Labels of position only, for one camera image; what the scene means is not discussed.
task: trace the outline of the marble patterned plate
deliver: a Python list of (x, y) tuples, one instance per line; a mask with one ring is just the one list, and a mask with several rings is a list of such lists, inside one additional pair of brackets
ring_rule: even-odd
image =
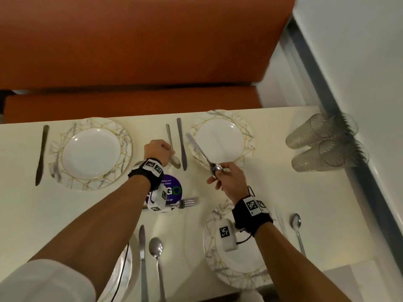
[(120, 280), (118, 292), (116, 293), (115, 299), (113, 299), (113, 301), (119, 302), (123, 299), (124, 293), (126, 292), (132, 273), (132, 260), (133, 260), (133, 254), (131, 247), (129, 245), (126, 246), (123, 249), (122, 253), (120, 254), (120, 257), (116, 262), (115, 268), (113, 269), (112, 275), (110, 276), (110, 279), (106, 284), (105, 289), (103, 290), (101, 296), (99, 297), (98, 302), (110, 302), (112, 300), (113, 295), (118, 289), (120, 275), (122, 275), (122, 278)]
[[(194, 121), (190, 134), (203, 149), (211, 162), (234, 162), (239, 167), (253, 157), (255, 138), (246, 121), (227, 110), (211, 110), (200, 114)], [(207, 161), (189, 144), (192, 156), (204, 168), (209, 169)]]
[[(233, 208), (234, 205), (227, 199), (207, 218), (203, 238), (207, 264), (219, 279), (235, 288), (250, 290), (271, 284), (270, 275), (253, 237), (240, 244), (237, 250), (224, 252), (219, 234), (217, 234), (216, 221), (223, 218), (234, 221), (231, 211)], [(273, 218), (273, 220), (275, 226), (279, 228), (277, 219)], [(238, 232), (236, 237), (237, 241), (240, 242), (247, 239), (249, 234)]]
[(74, 122), (51, 143), (49, 171), (72, 190), (98, 190), (125, 172), (132, 152), (130, 135), (119, 123), (91, 117)]

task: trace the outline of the black wrist strap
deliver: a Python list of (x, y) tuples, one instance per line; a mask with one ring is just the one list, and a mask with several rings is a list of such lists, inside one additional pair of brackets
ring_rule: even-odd
[(157, 158), (148, 158), (134, 164), (134, 167), (129, 172), (128, 177), (134, 175), (143, 175), (151, 184), (150, 192), (157, 190), (161, 184), (164, 171), (161, 162)]
[(256, 200), (254, 196), (247, 196), (237, 202), (232, 214), (235, 220), (235, 228), (244, 229), (255, 236), (258, 228), (264, 223), (273, 223), (269, 210), (263, 202)]

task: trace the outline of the table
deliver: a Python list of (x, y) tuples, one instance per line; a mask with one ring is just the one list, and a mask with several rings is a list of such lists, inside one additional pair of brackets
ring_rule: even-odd
[[(322, 271), (374, 257), (369, 230), (344, 170), (327, 173), (297, 173), (291, 167), (295, 151), (285, 137), (296, 126), (318, 112), (317, 107), (285, 107), (235, 110), (252, 127), (256, 151), (244, 171), (258, 199), (274, 212), (277, 205), (285, 222), (291, 213), (302, 219), (301, 236), (307, 257)], [(131, 134), (132, 164), (142, 159), (143, 146), (151, 139), (167, 139), (165, 124), (171, 126), (173, 145), (180, 157), (176, 118), (182, 118), (184, 133), (197, 113), (163, 114), (114, 118)], [(52, 139), (59, 138), (72, 121), (48, 123)], [(44, 123), (0, 125), (0, 279), (27, 261), (44, 244), (83, 211), (97, 203), (126, 180), (98, 191), (68, 190), (55, 182), (45, 167), (42, 182), (35, 187), (35, 172)], [(179, 179), (183, 197), (199, 197), (198, 206), (169, 213), (143, 212), (132, 238), (133, 277), (126, 301), (140, 300), (139, 256), (135, 251), (139, 226), (144, 224), (146, 244), (158, 236), (164, 243), (161, 265), (166, 296), (170, 301), (199, 301), (235, 292), (209, 269), (203, 250), (204, 223), (215, 206), (225, 200), (205, 180), (209, 173), (186, 147), (188, 169), (172, 166), (165, 172)], [(45, 156), (45, 165), (49, 157)], [(286, 224), (290, 242), (298, 248), (297, 237)], [(147, 252), (150, 301), (158, 300), (155, 259)]]

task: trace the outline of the purple sticker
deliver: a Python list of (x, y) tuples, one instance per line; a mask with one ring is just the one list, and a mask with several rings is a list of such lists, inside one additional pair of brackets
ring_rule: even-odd
[[(162, 184), (168, 189), (168, 196), (166, 197), (166, 204), (173, 204), (177, 203), (179, 200), (182, 199), (182, 186), (181, 183), (177, 178), (171, 175), (165, 175), (161, 181)], [(147, 195), (145, 202), (148, 202), (148, 197), (150, 194)]]

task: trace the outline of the spoon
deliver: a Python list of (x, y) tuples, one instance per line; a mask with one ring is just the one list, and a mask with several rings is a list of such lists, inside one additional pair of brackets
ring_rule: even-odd
[(304, 246), (302, 244), (302, 240), (301, 240), (301, 236), (300, 236), (301, 217), (297, 213), (291, 215), (290, 225), (294, 229), (295, 233), (297, 234), (298, 242), (300, 243), (301, 253), (304, 256), (306, 256), (305, 255), (305, 249), (304, 249)]
[(205, 155), (205, 153), (202, 151), (202, 149), (200, 148), (199, 144), (196, 142), (196, 140), (192, 137), (192, 135), (188, 132), (186, 134), (186, 137), (188, 138), (188, 140), (193, 144), (193, 146), (195, 148), (197, 148), (197, 150), (203, 155), (203, 157), (206, 159), (206, 161), (209, 163), (210, 165), (210, 171), (213, 174), (213, 177), (218, 179), (216, 177), (216, 171), (221, 171), (223, 172), (222, 166), (213, 162), (210, 162), (210, 160), (208, 159), (208, 157)]
[[(168, 139), (169, 139), (169, 144), (171, 145), (171, 149), (173, 150), (174, 147), (172, 145), (172, 138), (171, 138), (171, 129), (169, 128), (169, 124), (165, 125), (166, 126), (166, 132), (168, 133)], [(181, 168), (181, 162), (179, 160), (179, 158), (175, 155), (173, 155), (171, 157), (171, 159), (169, 160), (169, 162), (171, 162), (171, 164), (175, 167), (175, 168)]]
[(163, 246), (158, 237), (153, 237), (148, 245), (150, 254), (157, 259), (157, 271), (158, 271), (158, 287), (160, 290), (160, 302), (165, 302), (164, 283), (162, 282), (162, 271), (160, 268), (160, 256), (162, 254)]

